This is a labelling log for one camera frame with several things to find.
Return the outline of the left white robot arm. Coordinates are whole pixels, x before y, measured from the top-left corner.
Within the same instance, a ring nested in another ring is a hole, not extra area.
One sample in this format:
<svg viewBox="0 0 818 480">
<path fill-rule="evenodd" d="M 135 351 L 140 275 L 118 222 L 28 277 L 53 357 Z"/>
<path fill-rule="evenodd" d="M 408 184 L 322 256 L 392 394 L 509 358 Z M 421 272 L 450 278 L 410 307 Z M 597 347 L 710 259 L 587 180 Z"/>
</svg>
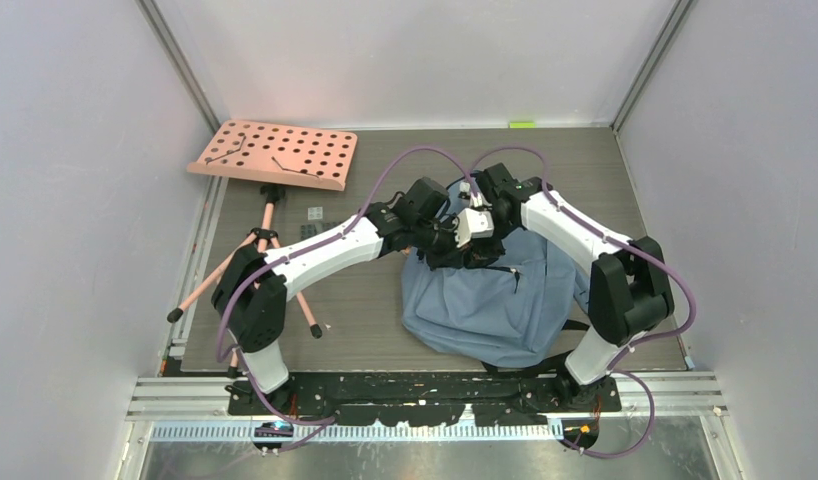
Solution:
<svg viewBox="0 0 818 480">
<path fill-rule="evenodd" d="M 321 234 L 281 248 L 236 250 L 211 297 L 220 330 L 231 335 L 241 368 L 255 381 L 253 400 L 265 412 L 283 412 L 292 398 L 289 370 L 278 339 L 286 304 L 298 293 L 343 269 L 406 249 L 444 253 L 455 248 L 453 226 L 441 220 L 448 191 L 423 177 L 390 202 Z"/>
</svg>

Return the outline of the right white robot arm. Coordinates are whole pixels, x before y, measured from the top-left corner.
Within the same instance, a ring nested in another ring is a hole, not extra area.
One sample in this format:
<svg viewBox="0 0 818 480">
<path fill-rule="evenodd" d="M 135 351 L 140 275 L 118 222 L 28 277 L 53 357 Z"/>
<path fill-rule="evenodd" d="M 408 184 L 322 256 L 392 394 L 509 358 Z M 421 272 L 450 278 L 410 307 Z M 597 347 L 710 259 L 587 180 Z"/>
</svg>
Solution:
<svg viewBox="0 0 818 480">
<path fill-rule="evenodd" d="M 545 181 L 519 181 L 502 164 L 476 173 L 471 210 L 487 216 L 486 231 L 499 238 L 516 229 L 535 233 L 568 255 L 589 281 L 590 327 L 566 356 L 556 397 L 581 410 L 596 395 L 622 351 L 675 310 L 662 249 L 650 237 L 633 240 L 591 219 Z"/>
</svg>

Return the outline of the blue student backpack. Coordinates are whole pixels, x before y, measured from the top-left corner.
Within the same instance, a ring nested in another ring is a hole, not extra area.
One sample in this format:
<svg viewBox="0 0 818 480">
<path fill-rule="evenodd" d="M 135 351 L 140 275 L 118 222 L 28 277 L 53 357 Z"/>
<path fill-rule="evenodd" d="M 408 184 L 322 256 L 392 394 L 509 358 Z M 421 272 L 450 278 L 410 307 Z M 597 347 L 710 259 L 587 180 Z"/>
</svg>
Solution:
<svg viewBox="0 0 818 480">
<path fill-rule="evenodd" d="M 538 234 L 517 229 L 495 262 L 431 269 L 411 252 L 401 273 L 403 326 L 428 347 L 495 367 L 543 361 L 589 281 L 573 259 Z"/>
</svg>

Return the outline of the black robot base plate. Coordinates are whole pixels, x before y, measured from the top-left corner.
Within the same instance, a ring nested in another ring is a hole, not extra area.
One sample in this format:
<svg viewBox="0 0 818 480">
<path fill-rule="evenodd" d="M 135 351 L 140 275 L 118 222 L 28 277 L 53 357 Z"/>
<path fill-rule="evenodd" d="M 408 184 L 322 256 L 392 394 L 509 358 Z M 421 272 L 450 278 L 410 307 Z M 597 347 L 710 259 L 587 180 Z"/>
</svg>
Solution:
<svg viewBox="0 0 818 480">
<path fill-rule="evenodd" d="M 530 426 L 546 414 L 622 408 L 613 379 L 578 386 L 553 372 L 298 372 L 272 393 L 247 380 L 225 390 L 232 416 L 280 412 L 302 425 L 433 427 L 472 417 L 479 426 Z"/>
</svg>

